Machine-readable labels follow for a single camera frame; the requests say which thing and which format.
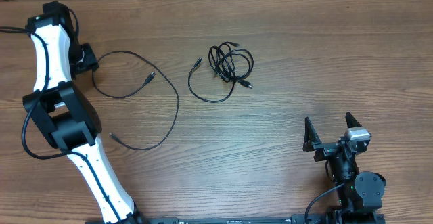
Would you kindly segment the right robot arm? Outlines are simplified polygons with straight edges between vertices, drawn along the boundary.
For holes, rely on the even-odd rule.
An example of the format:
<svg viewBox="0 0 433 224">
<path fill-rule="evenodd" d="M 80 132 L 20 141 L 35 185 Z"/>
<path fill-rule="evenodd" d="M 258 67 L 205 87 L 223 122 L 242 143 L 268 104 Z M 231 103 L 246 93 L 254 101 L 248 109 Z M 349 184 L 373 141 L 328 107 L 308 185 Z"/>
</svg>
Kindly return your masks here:
<svg viewBox="0 0 433 224">
<path fill-rule="evenodd" d="M 350 113 L 345 114 L 347 130 L 333 143 L 323 143 L 309 117 L 304 120 L 303 150 L 314 152 L 314 161 L 325 162 L 327 177 L 334 187 L 319 194 L 307 206 L 304 223 L 384 223 L 383 215 L 376 213 L 382 207 L 385 178 L 375 172 L 361 172 L 355 156 L 366 152 L 371 133 Z M 317 217 L 310 216 L 314 203 L 336 192 L 339 205 L 329 207 Z"/>
</svg>

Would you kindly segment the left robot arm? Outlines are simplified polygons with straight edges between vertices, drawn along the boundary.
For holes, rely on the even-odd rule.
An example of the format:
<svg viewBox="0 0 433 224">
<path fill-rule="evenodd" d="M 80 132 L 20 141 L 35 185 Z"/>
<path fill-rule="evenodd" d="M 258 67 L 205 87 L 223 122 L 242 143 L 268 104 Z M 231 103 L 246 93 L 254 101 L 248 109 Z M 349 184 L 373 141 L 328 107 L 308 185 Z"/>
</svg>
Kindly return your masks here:
<svg viewBox="0 0 433 224">
<path fill-rule="evenodd" d="M 145 223 L 124 190 L 103 148 L 101 121 L 73 79 L 99 68 L 88 43 L 78 41 L 76 16 L 58 1 L 43 4 L 43 14 L 28 19 L 26 31 L 37 55 L 33 92 L 24 96 L 32 120 L 48 144 L 67 156 L 93 193 L 102 223 Z"/>
</svg>

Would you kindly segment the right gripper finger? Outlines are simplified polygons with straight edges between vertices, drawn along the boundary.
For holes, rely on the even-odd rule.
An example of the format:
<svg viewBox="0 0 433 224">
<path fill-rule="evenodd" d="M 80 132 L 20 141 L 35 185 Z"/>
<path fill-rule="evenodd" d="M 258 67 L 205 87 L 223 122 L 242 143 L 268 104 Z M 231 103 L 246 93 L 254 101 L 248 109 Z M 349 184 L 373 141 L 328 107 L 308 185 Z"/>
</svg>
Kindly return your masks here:
<svg viewBox="0 0 433 224">
<path fill-rule="evenodd" d="M 305 118 L 304 122 L 305 122 L 305 133 L 304 133 L 304 143 L 302 149 L 305 152 L 314 151 L 315 147 L 321 144 L 321 140 L 308 116 Z"/>
<path fill-rule="evenodd" d="M 348 128 L 361 127 L 361 123 L 359 123 L 350 112 L 345 114 L 345 119 Z"/>
</svg>

